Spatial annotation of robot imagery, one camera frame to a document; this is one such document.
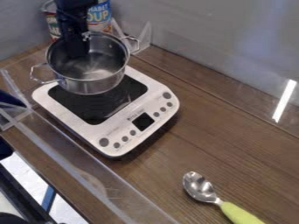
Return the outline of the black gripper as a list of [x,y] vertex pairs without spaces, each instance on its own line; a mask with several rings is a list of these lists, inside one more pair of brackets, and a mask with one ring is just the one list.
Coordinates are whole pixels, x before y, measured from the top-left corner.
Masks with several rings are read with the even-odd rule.
[[98,0],[53,0],[58,19],[59,34],[69,58],[78,58],[88,54],[89,42],[82,40],[82,33],[88,31],[88,10]]

